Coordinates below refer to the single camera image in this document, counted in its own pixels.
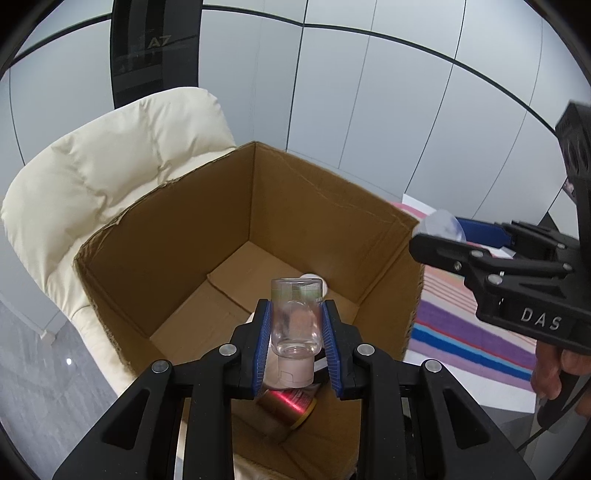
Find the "pink stripe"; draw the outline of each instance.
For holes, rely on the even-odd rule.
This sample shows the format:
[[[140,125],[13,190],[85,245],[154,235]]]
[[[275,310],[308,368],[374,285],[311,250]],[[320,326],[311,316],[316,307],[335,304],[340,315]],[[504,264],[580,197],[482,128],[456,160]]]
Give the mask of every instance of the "pink stripe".
[[[418,217],[419,219],[423,219],[427,216],[426,213],[423,213],[420,210],[417,210],[416,208],[413,208],[409,205],[405,205],[403,203],[393,203],[393,205],[396,208],[399,208],[400,210],[403,210],[407,213],[410,213],[411,215],[414,215],[415,217]]]
[[[465,358],[453,355],[452,353],[444,352],[430,345],[427,345],[426,343],[419,342],[414,338],[410,339],[408,343],[408,349],[412,350],[413,352],[417,352],[422,355],[442,361],[444,364],[451,365],[456,368],[461,368],[462,370],[470,372],[474,375],[478,375],[479,377],[488,378],[489,380],[495,380],[497,382],[504,383],[505,385],[512,385],[513,387],[522,388],[523,390],[527,390],[530,392],[533,391],[531,389],[530,383],[526,382],[525,380],[515,378],[512,375],[499,372],[492,368],[483,367],[482,365],[475,364],[474,362],[470,362]]]

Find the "blue stripe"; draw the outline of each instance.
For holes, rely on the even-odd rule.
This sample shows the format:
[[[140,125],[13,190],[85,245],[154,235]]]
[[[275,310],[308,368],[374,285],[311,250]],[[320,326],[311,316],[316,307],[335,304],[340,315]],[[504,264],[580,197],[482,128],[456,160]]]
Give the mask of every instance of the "blue stripe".
[[[516,365],[509,360],[505,360],[504,358],[499,358],[496,355],[492,355],[488,352],[483,352],[482,350],[475,348],[472,345],[468,345],[460,340],[449,337],[443,333],[436,332],[435,330],[430,329],[426,325],[421,325],[420,323],[415,323],[414,328],[418,328],[419,330],[423,330],[424,332],[427,332],[429,335],[433,335],[434,337],[437,337],[440,340],[443,340],[444,342],[451,343],[459,348],[463,348],[464,350],[468,350],[471,353],[475,353],[476,355],[483,356],[483,357],[488,358],[489,360],[492,360],[494,362],[498,362],[500,364],[506,365],[509,368],[515,368],[516,370],[520,370],[524,373],[531,375],[531,370],[529,368],[525,368],[520,365]]]
[[[482,365],[483,367],[492,368],[494,370],[503,372],[508,375],[512,375],[513,377],[520,378],[522,380],[530,380],[531,374],[529,373],[521,372],[514,368],[500,364],[499,362],[490,360],[489,358],[485,358],[482,355],[477,355],[475,353],[469,352],[468,350],[465,350],[449,342],[446,342],[445,340],[441,340],[423,330],[414,328],[411,337],[419,342],[426,343],[439,350],[451,353],[453,355],[461,356],[462,358],[465,358],[466,360],[469,360],[470,362],[473,362],[475,364]]]

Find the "finger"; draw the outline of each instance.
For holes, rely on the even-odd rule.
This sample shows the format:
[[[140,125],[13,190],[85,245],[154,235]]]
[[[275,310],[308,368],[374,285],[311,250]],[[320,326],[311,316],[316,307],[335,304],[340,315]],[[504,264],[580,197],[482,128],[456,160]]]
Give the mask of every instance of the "finger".
[[[591,390],[587,390],[583,394],[583,396],[579,400],[579,403],[577,403],[575,411],[579,415],[583,415],[584,417],[591,417]]]
[[[531,386],[534,391],[553,400],[560,394],[560,351],[558,348],[544,342],[537,342],[535,346],[534,372],[531,377]]]
[[[579,355],[578,353],[564,350],[561,358],[564,371],[573,375],[591,374],[591,356]]]
[[[536,392],[541,398],[548,397],[550,400],[554,400],[558,397],[562,388],[558,376],[540,377],[536,370],[531,374],[530,384],[534,392]]]

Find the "white ball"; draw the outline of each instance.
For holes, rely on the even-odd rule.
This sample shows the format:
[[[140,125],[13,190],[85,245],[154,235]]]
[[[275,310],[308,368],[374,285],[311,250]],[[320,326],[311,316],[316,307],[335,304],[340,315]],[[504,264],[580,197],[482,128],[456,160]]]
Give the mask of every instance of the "white ball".
[[[316,275],[315,273],[304,273],[300,278],[319,278],[322,280],[322,298],[326,297],[326,294],[329,292],[329,286],[324,281],[320,275]]]

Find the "cardboard box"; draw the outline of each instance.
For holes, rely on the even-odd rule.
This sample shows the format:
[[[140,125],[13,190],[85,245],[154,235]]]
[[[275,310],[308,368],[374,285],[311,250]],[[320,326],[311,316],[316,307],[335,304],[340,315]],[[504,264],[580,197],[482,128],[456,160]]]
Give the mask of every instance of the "cardboard box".
[[[153,190],[94,234],[75,267],[121,359],[199,359],[227,342],[270,281],[314,272],[364,341],[402,359],[422,286],[416,221],[343,178],[250,143]],[[355,467],[361,405],[323,388],[282,443],[233,419],[235,453],[294,479]]]

